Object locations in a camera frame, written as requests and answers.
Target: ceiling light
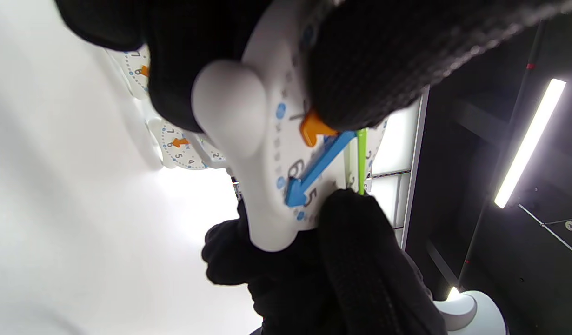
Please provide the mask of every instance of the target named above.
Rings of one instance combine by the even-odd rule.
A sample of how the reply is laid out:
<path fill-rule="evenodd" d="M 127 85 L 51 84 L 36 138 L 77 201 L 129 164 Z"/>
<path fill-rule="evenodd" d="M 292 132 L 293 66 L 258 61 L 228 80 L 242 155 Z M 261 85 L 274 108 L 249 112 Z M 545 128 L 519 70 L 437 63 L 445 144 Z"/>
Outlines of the ceiling light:
<path fill-rule="evenodd" d="M 505 180 L 503 180 L 503 184 L 501 184 L 501 188 L 495 198 L 495 203 L 500 208 L 504 208 L 505 205 L 507 205 L 507 201 L 509 201 L 509 197 L 511 197 L 513 189 L 518 184 L 519 178 L 522 176 L 526 165 L 528 165 L 528 161 L 530 160 L 541 135 L 545 131 L 548 119 L 550 119 L 550 116 L 561 97 L 561 93 L 563 93 L 565 84 L 565 82 L 558 79 L 553 79 L 548 83 L 545 95 L 539 104 L 539 108 L 536 110 L 536 114 L 532 119 L 532 123 L 530 123 L 526 136 L 524 136 L 524 140 L 522 140 L 522 144 L 519 146 L 518 153 L 516 153 L 515 158 L 511 163 L 511 167 L 509 167 L 509 171 L 507 172 L 507 176 L 505 176 Z"/>

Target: black ceiling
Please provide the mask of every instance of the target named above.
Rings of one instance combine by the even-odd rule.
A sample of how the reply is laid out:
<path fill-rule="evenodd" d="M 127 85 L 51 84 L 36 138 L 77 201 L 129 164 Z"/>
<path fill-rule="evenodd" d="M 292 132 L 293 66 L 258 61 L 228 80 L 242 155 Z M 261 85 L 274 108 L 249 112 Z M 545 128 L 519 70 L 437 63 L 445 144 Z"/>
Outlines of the black ceiling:
<path fill-rule="evenodd" d="M 432 242 L 459 275 L 505 145 L 501 139 L 535 30 L 472 60 L 431 89 L 407 251 L 435 298 L 446 297 L 449 283 L 426 244 Z M 551 78 L 565 80 L 567 87 L 512 197 L 514 205 L 524 204 L 544 222 L 572 218 L 572 13 L 545 27 L 516 138 Z M 572 334 L 572 253 L 516 206 L 490 206 L 481 228 L 462 286 L 493 297 L 513 335 Z M 552 229 L 572 245 L 572 232 L 563 223 Z"/>

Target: clock face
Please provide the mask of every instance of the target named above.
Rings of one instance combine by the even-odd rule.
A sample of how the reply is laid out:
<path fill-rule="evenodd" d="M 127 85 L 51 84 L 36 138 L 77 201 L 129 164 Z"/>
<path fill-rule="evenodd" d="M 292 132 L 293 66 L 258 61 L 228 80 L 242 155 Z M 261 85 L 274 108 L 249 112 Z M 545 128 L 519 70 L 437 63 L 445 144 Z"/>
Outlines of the clock face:
<path fill-rule="evenodd" d="M 350 183 L 347 173 L 366 177 L 384 131 L 382 123 L 338 133 L 314 111 L 307 55 L 333 3 L 316 5 L 274 0 L 242 64 L 210 64 L 192 91 L 195 117 L 242 183 L 251 240 L 266 251 L 283 250 L 298 231 L 315 227 L 326 197 Z M 358 148 L 347 160 L 351 146 Z"/>
<path fill-rule="evenodd" d="M 148 97 L 147 81 L 150 76 L 150 51 L 147 46 L 136 51 L 120 53 L 109 51 L 110 56 L 118 63 L 129 83 L 135 98 Z"/>
<path fill-rule="evenodd" d="M 160 146 L 164 154 L 177 166 L 190 170 L 203 170 L 209 166 L 203 162 L 197 151 L 185 137 L 185 131 L 167 121 L 161 124 Z"/>
<path fill-rule="evenodd" d="M 216 149 L 216 147 L 212 146 L 210 142 L 207 142 L 203 138 L 199 138 L 199 141 L 203 147 L 203 150 L 208 154 L 209 159 L 211 159 L 212 163 L 220 163 L 226 161 L 224 155 L 222 155 L 222 153 Z"/>

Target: toy clock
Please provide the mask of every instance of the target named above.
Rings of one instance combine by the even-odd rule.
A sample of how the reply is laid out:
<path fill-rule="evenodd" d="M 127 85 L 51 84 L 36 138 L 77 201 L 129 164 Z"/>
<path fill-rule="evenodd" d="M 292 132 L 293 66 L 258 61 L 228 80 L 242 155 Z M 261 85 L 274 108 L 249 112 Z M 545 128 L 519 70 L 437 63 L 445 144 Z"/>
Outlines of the toy clock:
<path fill-rule="evenodd" d="M 274 0 L 241 62 L 209 64 L 193 87 L 195 118 L 241 182 L 250 237 L 262 250 L 283 250 L 298 231 L 315 227 L 335 189 L 362 193 L 386 128 L 383 121 L 338 133 L 312 109 L 307 51 L 332 7 L 329 0 Z"/>
<path fill-rule="evenodd" d="M 139 100 L 148 100 L 150 51 L 147 46 L 125 53 L 117 51 L 108 53 L 120 66 L 131 94 Z M 224 155 L 205 135 L 185 131 L 161 117 L 152 118 L 146 125 L 160 146 L 162 163 L 165 167 L 179 166 L 189 170 L 228 167 Z"/>

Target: gloved hand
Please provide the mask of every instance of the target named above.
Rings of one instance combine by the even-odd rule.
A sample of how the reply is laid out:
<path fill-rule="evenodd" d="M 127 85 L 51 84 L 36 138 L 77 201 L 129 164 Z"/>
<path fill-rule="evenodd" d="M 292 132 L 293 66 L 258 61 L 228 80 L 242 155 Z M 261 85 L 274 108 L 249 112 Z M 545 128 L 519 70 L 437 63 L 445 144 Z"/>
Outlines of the gloved hand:
<path fill-rule="evenodd" d="M 447 334 L 373 197 L 336 191 L 318 229 L 277 253 L 251 244 L 242 202 L 239 214 L 210 229 L 202 255 L 215 284 L 248 284 L 265 335 Z"/>
<path fill-rule="evenodd" d="M 201 132 L 191 110 L 197 74 L 214 60 L 240 60 L 271 0 L 56 3 L 88 42 L 119 51 L 147 43 L 152 104 L 174 125 Z M 572 0 L 346 0 L 311 50 L 312 102 L 335 130 L 376 125 L 473 56 L 570 10 Z"/>

